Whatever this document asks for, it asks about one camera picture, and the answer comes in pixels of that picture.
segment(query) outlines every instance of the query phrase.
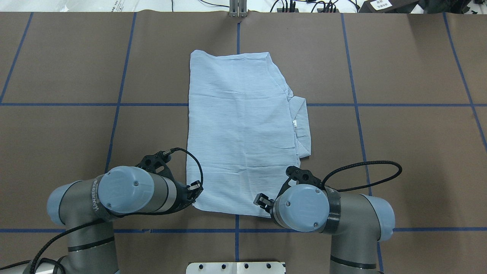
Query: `white mounting plate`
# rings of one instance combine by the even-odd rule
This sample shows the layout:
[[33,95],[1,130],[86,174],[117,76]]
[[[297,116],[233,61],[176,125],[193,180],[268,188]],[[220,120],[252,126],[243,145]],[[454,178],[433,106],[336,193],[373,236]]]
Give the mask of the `white mounting plate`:
[[286,264],[284,262],[190,263],[186,268],[186,274],[286,274]]

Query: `fabric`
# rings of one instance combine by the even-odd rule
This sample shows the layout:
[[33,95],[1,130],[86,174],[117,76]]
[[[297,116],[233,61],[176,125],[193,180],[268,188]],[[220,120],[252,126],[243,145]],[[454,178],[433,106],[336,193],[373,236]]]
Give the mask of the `fabric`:
[[[269,53],[191,54],[187,149],[201,163],[200,210],[269,217],[253,204],[275,198],[288,166],[311,153],[306,100],[296,97]],[[187,181],[199,180],[187,158]]]

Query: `white bracket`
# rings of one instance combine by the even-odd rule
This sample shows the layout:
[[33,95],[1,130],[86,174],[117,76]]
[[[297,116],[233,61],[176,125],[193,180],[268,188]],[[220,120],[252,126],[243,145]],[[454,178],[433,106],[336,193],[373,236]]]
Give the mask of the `white bracket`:
[[284,262],[190,263],[186,274],[286,274]]
[[230,0],[230,17],[247,17],[247,0]]

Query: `robotic arm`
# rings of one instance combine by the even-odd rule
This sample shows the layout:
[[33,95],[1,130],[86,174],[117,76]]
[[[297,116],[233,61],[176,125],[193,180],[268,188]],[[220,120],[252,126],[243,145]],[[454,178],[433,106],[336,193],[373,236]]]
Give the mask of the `robotic arm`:
[[[397,166],[399,175],[402,169]],[[286,174],[289,178],[275,199],[260,193],[254,204],[281,227],[331,234],[331,274],[377,274],[377,241],[388,240],[395,226],[390,204],[378,197],[339,192],[309,170],[290,166]],[[296,185],[290,186],[291,180]]]
[[40,260],[55,237],[27,267],[20,265],[0,273],[119,274],[112,221],[128,215],[166,215],[183,210],[203,190],[203,173],[201,181],[188,186],[174,179],[167,163],[175,151],[184,151],[196,160],[181,148],[160,151],[145,156],[135,167],[118,166],[96,178],[55,189],[47,211],[54,223],[66,226],[60,235],[68,237],[68,255],[55,265]]

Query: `light blue joint cap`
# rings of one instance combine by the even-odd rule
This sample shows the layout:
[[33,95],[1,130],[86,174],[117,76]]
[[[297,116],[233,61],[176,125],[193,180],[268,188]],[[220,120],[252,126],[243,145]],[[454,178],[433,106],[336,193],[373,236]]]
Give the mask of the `light blue joint cap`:
[[138,167],[112,168],[100,180],[98,197],[111,211],[127,214],[141,210],[154,194],[154,180]]
[[395,215],[392,206],[384,199],[379,197],[367,196],[360,194],[369,200],[370,204],[375,210],[377,219],[379,219],[380,225],[380,238],[379,242],[387,241],[393,235],[393,229],[395,228]]
[[61,217],[59,217],[59,207],[61,206],[61,200],[64,197],[66,191],[68,191],[69,187],[77,182],[80,181],[75,181],[54,189],[54,191],[51,193],[51,195],[49,195],[49,198],[47,199],[47,214],[49,215],[49,217],[51,217],[51,221],[56,225],[64,225],[61,221]]
[[299,232],[317,230],[326,223],[330,214],[330,203],[325,193],[308,184],[298,184],[286,190],[279,197],[278,206],[283,222]]

